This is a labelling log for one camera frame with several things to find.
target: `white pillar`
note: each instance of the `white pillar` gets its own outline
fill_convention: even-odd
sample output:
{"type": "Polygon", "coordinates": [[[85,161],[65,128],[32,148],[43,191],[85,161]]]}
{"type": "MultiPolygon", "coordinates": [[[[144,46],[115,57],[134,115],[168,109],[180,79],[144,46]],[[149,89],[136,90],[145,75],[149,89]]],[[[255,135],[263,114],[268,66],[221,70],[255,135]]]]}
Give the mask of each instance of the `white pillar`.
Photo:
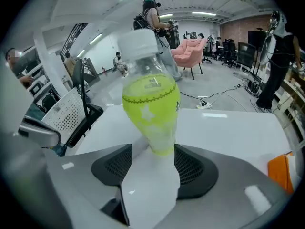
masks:
{"type": "Polygon", "coordinates": [[[49,58],[47,47],[44,42],[42,31],[37,29],[34,31],[33,37],[43,69],[57,93],[60,95],[60,97],[63,97],[68,91],[62,83],[60,75],[56,71],[56,67],[52,65],[52,61],[49,58]]]}

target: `black speaker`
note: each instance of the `black speaker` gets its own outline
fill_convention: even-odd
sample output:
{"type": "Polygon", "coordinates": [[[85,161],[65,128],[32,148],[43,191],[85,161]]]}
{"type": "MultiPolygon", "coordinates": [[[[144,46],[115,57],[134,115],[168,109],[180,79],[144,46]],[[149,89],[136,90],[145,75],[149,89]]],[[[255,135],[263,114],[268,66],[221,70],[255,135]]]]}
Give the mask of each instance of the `black speaker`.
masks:
{"type": "Polygon", "coordinates": [[[266,35],[265,31],[248,31],[248,43],[259,50],[263,47],[266,35]]]}

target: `chair armrest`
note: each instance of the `chair armrest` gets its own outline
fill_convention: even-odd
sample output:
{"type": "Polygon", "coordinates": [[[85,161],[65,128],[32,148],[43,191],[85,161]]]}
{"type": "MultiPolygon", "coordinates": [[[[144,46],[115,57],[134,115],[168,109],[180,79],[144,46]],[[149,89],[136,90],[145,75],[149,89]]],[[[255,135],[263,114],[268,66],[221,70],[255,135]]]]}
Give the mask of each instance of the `chair armrest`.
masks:
{"type": "Polygon", "coordinates": [[[184,51],[181,47],[177,47],[176,49],[171,49],[171,51],[172,51],[172,56],[181,55],[184,53],[184,51]]]}

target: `bottle cap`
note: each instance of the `bottle cap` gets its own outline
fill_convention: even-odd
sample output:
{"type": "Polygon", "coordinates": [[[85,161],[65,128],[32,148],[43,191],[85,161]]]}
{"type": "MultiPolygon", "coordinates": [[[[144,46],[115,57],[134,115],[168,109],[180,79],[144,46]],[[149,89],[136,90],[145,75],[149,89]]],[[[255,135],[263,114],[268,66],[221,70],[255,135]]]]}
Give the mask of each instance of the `bottle cap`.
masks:
{"type": "Polygon", "coordinates": [[[134,30],[122,35],[118,45],[125,60],[145,58],[158,52],[156,37],[149,29],[134,30]]]}

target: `backpack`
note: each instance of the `backpack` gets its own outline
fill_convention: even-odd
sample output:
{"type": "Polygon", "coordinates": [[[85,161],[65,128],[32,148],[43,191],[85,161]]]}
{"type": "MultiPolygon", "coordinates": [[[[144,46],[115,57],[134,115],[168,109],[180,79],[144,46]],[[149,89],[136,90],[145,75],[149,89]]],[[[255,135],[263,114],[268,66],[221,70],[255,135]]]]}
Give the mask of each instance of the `backpack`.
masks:
{"type": "Polygon", "coordinates": [[[144,13],[144,15],[138,15],[137,17],[134,18],[134,21],[133,21],[133,29],[134,30],[139,30],[139,29],[151,29],[151,26],[150,24],[147,22],[146,19],[144,19],[144,17],[147,15],[148,13],[148,10],[147,9],[144,13]]]}

